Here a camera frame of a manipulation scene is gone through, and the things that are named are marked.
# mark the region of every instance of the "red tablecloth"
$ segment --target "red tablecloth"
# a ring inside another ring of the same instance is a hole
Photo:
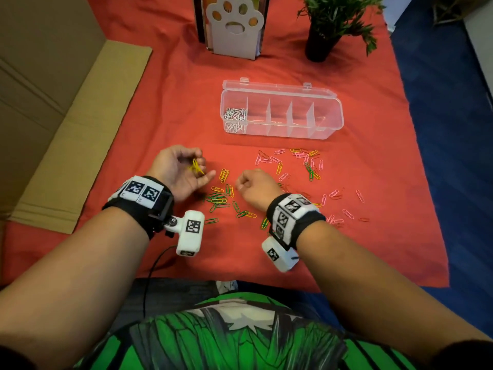
[[[284,154],[290,188],[313,195],[345,188],[341,200],[327,200],[326,215],[345,219],[343,232],[424,286],[447,286],[447,255],[428,190],[399,70],[381,16],[373,14],[378,49],[370,57],[360,37],[343,37],[324,63],[304,56],[307,18],[296,19],[301,0],[271,0],[262,56],[256,61],[213,55],[197,41],[191,0],[89,0],[107,37],[153,49],[151,59],[82,212],[77,228],[93,217],[121,182],[144,174],[160,149],[175,143],[200,146],[211,166],[228,168],[232,183],[252,168],[258,149],[318,149],[324,159],[320,181],[308,182],[299,160]],[[345,125],[325,141],[226,134],[219,117],[222,81],[300,85],[336,92]],[[274,166],[266,167],[275,175]],[[365,198],[362,204],[354,191]],[[248,208],[237,195],[242,208]],[[183,212],[209,205],[190,203]],[[342,209],[369,223],[350,220]],[[278,273],[262,252],[262,217],[235,217],[231,208],[213,213],[220,222],[206,226],[195,258],[175,257],[154,276],[241,279],[316,291],[300,263]],[[9,283],[67,236],[8,223],[3,246],[3,282]],[[144,257],[139,276],[167,246],[158,234]]]

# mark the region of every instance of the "green foliage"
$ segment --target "green foliage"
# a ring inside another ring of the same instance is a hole
[[[311,25],[326,40],[342,36],[361,36],[366,44],[366,55],[377,49],[373,25],[361,20],[368,6],[376,6],[381,14],[383,0],[304,0],[298,17],[308,15]]]

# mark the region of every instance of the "plastic organizer box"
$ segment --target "plastic organizer box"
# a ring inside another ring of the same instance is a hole
[[[344,125],[341,101],[311,83],[289,86],[225,80],[221,118],[230,134],[326,139]]]

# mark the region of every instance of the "blue floor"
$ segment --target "blue floor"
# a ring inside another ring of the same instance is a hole
[[[391,36],[450,267],[426,289],[493,336],[493,111],[462,22],[413,0]]]

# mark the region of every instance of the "paw print cutout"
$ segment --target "paw print cutout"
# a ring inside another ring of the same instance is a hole
[[[207,6],[214,53],[255,59],[264,16],[251,0],[217,0]]]

